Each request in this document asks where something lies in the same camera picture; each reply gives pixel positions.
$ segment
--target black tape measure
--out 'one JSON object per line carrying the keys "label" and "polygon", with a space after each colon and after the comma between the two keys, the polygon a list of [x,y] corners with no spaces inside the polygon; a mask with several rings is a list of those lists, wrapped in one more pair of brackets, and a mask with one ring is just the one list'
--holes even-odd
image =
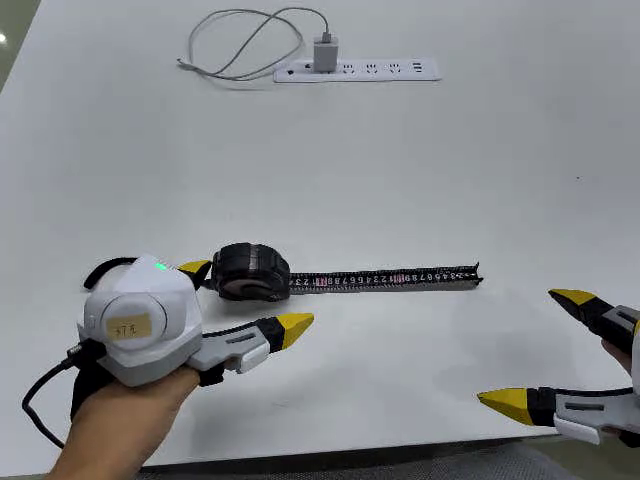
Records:
{"label": "black tape measure", "polygon": [[273,248],[236,243],[213,256],[211,279],[203,286],[229,300],[270,302],[314,293],[470,290],[483,280],[478,266],[291,273],[289,264]]}

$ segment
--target black strap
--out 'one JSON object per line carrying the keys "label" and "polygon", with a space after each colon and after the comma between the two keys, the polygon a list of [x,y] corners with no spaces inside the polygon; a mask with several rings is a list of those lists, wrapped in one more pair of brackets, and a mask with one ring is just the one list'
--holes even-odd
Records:
{"label": "black strap", "polygon": [[100,281],[102,277],[111,269],[115,267],[119,267],[120,265],[131,265],[135,262],[137,257],[118,257],[112,258],[111,260],[107,260],[106,262],[102,262],[93,271],[87,276],[84,281],[84,288],[87,290],[93,290],[93,287]]}

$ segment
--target human hand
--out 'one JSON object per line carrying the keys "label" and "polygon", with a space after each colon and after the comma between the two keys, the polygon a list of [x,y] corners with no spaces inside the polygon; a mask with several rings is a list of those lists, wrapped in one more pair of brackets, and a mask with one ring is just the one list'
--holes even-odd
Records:
{"label": "human hand", "polygon": [[607,342],[606,340],[602,340],[602,347],[615,358],[622,368],[624,368],[629,375],[631,375],[631,355],[627,355],[622,350],[620,350],[615,345]]}
{"label": "human hand", "polygon": [[148,385],[129,388],[113,382],[100,389],[75,414],[47,479],[133,478],[169,433],[199,381],[198,372],[181,367]]}

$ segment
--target yellow label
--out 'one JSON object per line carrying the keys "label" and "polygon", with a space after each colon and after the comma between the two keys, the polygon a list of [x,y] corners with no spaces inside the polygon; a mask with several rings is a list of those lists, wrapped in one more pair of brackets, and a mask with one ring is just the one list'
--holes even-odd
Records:
{"label": "yellow label", "polygon": [[112,317],[107,320],[109,340],[129,340],[151,336],[151,317],[148,313]]}

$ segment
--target power outlet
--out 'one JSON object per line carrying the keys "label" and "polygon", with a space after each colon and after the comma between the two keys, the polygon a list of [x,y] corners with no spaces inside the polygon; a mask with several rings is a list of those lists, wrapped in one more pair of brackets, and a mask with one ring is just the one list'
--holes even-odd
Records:
{"label": "power outlet", "polygon": [[316,73],[311,60],[296,60],[276,70],[277,83],[322,82],[393,82],[441,80],[436,62],[431,58],[391,60],[338,60],[333,73]]}

